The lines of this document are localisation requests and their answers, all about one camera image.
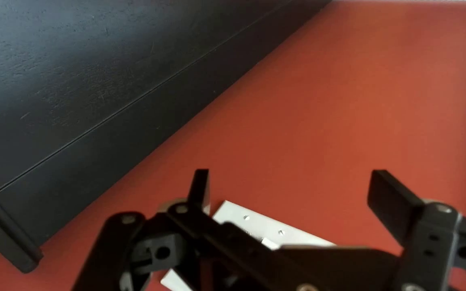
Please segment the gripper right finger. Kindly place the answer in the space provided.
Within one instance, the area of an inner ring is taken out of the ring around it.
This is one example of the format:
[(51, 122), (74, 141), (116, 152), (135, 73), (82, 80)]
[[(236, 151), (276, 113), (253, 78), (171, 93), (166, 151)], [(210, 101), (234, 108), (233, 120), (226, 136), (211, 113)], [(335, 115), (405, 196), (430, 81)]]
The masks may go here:
[(425, 202), (387, 170), (371, 173), (367, 203), (402, 246), (389, 291), (455, 291), (453, 268), (466, 271), (466, 217), (439, 201)]

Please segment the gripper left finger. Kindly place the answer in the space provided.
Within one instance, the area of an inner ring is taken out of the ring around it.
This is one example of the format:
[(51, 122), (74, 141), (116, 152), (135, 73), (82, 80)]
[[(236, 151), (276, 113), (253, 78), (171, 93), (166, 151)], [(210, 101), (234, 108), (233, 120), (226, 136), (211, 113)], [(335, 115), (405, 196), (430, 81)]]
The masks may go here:
[(72, 291), (146, 291), (152, 273), (174, 269), (192, 291), (301, 291), (310, 276), (232, 223), (203, 210), (209, 171), (198, 169), (187, 199), (147, 219), (109, 217)]

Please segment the black wooden cabinet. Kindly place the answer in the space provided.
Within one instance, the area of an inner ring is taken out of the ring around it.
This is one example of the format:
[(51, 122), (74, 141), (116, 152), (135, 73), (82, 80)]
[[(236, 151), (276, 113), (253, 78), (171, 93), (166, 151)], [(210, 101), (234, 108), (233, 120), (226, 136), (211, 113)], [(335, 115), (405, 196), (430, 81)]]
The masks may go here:
[(332, 0), (0, 0), (0, 254), (40, 247)]

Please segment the white wall switch plate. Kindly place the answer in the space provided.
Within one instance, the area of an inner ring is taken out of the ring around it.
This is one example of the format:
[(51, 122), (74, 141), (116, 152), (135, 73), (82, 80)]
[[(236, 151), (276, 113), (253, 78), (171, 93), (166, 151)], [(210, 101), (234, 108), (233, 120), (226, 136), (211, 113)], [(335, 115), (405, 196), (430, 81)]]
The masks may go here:
[(231, 222), (263, 245), (275, 250), (281, 246), (329, 247), (325, 239), (314, 236), (248, 208), (225, 200), (212, 218), (218, 223)]

